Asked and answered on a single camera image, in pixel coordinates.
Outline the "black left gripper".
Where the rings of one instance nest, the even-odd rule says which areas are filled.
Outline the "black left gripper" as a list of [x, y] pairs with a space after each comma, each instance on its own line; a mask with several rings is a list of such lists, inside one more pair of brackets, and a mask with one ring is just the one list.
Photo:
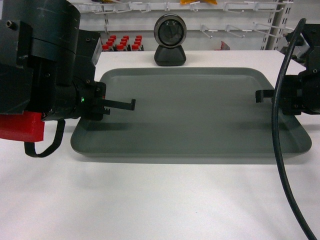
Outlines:
[[86, 120], [101, 121], [104, 115], [110, 115], [110, 109], [134, 111], [136, 100], [131, 102], [121, 102], [105, 99], [106, 84], [89, 79], [75, 78], [73, 80], [76, 92], [75, 107], [72, 112], [72, 118], [82, 117]]

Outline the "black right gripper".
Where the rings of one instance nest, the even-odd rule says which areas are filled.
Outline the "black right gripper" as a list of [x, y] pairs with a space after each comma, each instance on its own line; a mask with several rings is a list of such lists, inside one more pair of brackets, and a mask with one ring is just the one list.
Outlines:
[[[255, 91], [255, 102], [274, 96], [273, 89]], [[303, 71], [298, 75], [286, 75], [281, 85], [279, 107], [284, 115], [296, 116], [320, 114], [320, 73]]]

